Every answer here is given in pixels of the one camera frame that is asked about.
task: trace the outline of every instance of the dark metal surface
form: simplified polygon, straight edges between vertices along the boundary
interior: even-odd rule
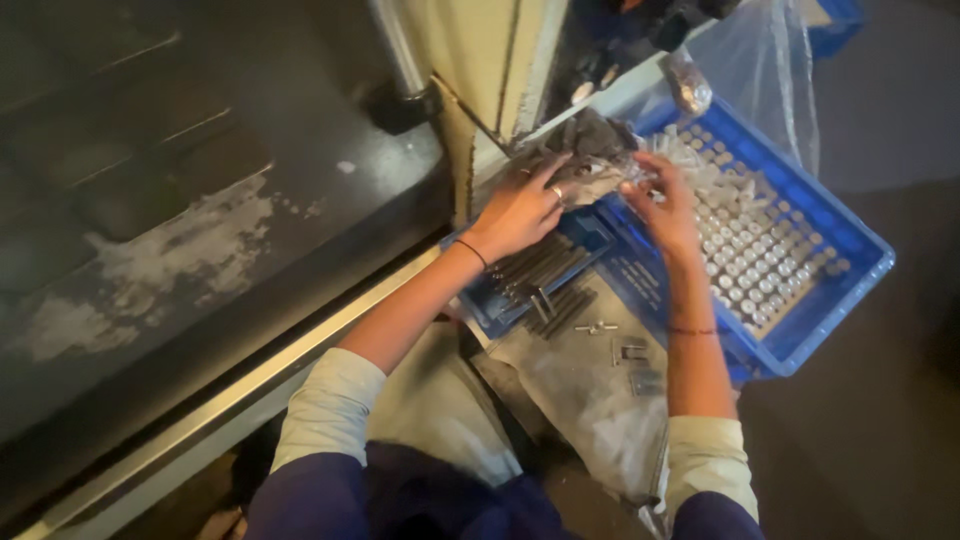
[[[263,249],[246,268],[249,286],[209,295],[184,279],[153,291],[164,316],[149,320],[154,309],[124,319],[136,330],[129,342],[70,348],[46,361],[3,350],[0,440],[19,433],[0,448],[4,537],[249,372],[269,353],[264,347],[292,339],[305,317],[329,309],[451,215],[432,129],[389,135],[357,105],[389,78],[364,3],[315,2],[309,11],[295,0],[180,7],[182,45],[274,157],[256,193],[274,209],[263,221]],[[310,208],[316,213],[304,215]],[[108,308],[115,283],[104,269],[97,259],[25,299],[19,316],[0,325],[2,343],[23,334],[45,299]]]

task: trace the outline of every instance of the metal edge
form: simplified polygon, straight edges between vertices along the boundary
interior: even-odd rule
[[[286,407],[317,357],[333,346],[333,338],[340,331],[417,275],[439,254],[440,248],[434,246],[402,266],[103,474],[67,495],[15,539],[37,540],[55,535],[57,538],[109,537],[239,439],[276,416]],[[230,436],[218,437],[221,432]],[[198,462],[197,453],[191,452],[201,446],[204,459]],[[188,467],[182,462],[185,459],[192,459]],[[164,474],[168,478],[158,478]],[[145,493],[141,488],[148,483],[154,489]],[[124,506],[124,512],[109,511],[116,506]]]

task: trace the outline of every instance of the metal pipe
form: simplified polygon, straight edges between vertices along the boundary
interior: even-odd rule
[[[404,99],[418,99],[430,86],[431,68],[412,39],[410,21],[400,0],[370,0],[370,10],[394,66],[396,89]]]

